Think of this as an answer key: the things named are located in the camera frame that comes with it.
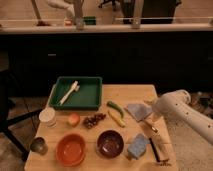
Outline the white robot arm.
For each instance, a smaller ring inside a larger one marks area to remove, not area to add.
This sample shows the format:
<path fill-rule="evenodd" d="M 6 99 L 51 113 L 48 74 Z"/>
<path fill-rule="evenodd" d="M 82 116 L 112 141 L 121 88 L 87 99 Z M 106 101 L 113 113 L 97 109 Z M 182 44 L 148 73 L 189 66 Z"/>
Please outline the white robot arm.
<path fill-rule="evenodd" d="M 213 120 L 189 106 L 191 96 L 186 90 L 167 92 L 157 98 L 152 109 L 156 113 L 175 114 L 207 142 L 213 145 Z"/>

